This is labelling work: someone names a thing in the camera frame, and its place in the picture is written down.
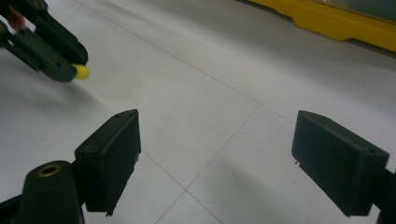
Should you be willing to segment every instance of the floor tile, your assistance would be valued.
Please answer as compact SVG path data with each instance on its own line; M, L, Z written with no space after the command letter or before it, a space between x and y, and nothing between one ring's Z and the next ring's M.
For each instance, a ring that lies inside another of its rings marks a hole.
M260 108L188 188L222 223L373 223L344 217L291 156L294 125Z
M244 1L78 2L286 119L317 112L396 148L395 54L307 32Z
M88 9L73 9L60 21L87 47L92 71L78 85L107 114L137 108L143 150L187 187L257 104Z
M183 188L144 152L128 181L112 217L87 213L86 223L157 223L182 194Z
M176 201L172 208L161 218L158 224L220 224L203 206L188 192Z
M0 51L0 202L21 193L27 173L74 150L107 120L76 84L36 73Z

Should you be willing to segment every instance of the small yellow object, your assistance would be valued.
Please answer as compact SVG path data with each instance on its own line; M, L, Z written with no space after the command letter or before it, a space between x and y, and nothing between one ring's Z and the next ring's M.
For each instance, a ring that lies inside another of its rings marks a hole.
M85 65L76 63L72 63L72 65L77 70L75 76L76 79L87 79L90 76L90 69L88 69Z

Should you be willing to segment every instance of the white tile floor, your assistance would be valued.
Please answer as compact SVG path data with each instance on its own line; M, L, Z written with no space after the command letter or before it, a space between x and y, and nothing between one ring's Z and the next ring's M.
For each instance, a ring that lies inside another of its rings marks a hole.
M396 57L233 0L49 0L90 54L61 84L0 51L0 201L73 160L111 115L140 112L143 152L115 214L86 223L375 223L344 217L291 156L299 109L391 153Z

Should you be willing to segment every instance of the black plastic pad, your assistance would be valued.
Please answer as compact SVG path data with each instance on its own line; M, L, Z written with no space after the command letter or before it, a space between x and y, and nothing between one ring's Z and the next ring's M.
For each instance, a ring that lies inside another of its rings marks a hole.
M137 110L113 116L76 149L78 169L89 182L88 211L113 213L140 151Z
M292 156L346 216L367 216L389 154L336 122L300 111Z

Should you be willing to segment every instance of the black mechanical part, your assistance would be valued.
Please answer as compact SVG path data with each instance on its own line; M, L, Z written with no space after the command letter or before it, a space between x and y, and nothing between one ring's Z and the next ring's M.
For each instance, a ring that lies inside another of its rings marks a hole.
M77 73L71 63L86 64L88 61L84 46L51 17L44 0L3 0L0 2L0 14L5 18L9 13L8 7L15 8L33 23L35 32L27 29L13 35L1 22L0 48L6 48L30 67L54 80L71 81Z
M388 152L336 122L299 111L292 156L347 217L368 216L374 203L387 222L396 221L395 175Z
M0 203L0 224L81 224L81 206L112 215L141 152L137 110L109 119L77 150L76 160L32 170L22 195Z
M90 212L113 214L141 151L137 111L113 116L76 151L77 167L89 179L85 204Z

